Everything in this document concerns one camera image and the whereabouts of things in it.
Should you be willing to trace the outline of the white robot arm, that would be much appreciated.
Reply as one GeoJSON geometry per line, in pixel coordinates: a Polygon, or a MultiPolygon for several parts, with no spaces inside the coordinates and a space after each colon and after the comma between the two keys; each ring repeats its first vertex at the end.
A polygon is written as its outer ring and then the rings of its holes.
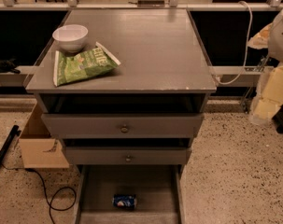
{"type": "Polygon", "coordinates": [[[251,103],[249,120],[262,125],[283,106],[283,8],[270,24],[250,38],[248,46],[268,49],[269,57],[279,61],[276,68],[266,68],[261,74],[257,94],[251,103]]]}

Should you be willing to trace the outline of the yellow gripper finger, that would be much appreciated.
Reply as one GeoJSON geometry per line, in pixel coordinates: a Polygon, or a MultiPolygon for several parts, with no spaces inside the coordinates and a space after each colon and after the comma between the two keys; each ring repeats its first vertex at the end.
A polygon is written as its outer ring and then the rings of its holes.
{"type": "Polygon", "coordinates": [[[257,34],[251,37],[248,41],[248,46],[252,49],[267,49],[271,26],[271,23],[267,24],[257,34]]]}
{"type": "Polygon", "coordinates": [[[283,106],[283,64],[273,69],[264,69],[256,92],[248,119],[253,124],[263,125],[270,121],[283,106]]]}

